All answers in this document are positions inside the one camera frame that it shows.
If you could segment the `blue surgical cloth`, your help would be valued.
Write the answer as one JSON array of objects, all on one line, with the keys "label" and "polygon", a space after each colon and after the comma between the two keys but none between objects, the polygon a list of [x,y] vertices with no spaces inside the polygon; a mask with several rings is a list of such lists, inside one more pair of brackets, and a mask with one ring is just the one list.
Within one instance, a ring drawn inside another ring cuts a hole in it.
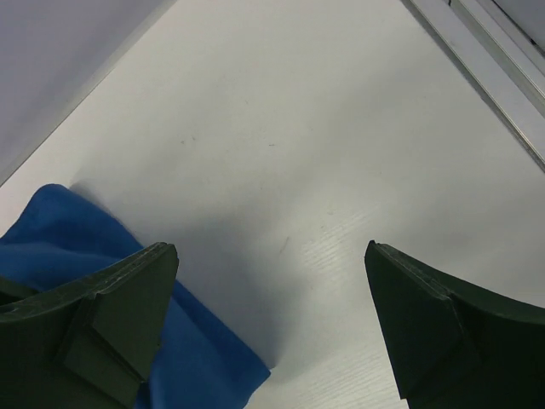
[{"label": "blue surgical cloth", "polygon": [[261,359],[145,247],[57,184],[1,239],[4,408],[242,408]]}]

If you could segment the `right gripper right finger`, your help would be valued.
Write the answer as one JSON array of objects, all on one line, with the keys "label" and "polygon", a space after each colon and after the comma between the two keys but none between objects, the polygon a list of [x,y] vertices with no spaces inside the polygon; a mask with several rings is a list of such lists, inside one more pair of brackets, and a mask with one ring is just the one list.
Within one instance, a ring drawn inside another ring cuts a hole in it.
[{"label": "right gripper right finger", "polygon": [[410,408],[542,408],[544,310],[369,242],[370,292]]}]

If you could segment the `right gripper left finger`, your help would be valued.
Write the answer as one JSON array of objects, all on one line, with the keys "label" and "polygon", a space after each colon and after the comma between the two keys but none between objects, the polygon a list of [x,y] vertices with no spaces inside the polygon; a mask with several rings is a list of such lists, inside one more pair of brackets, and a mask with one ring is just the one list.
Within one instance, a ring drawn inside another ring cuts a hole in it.
[{"label": "right gripper left finger", "polygon": [[38,292],[1,280],[3,408],[131,408],[160,347],[178,256],[156,243]]}]

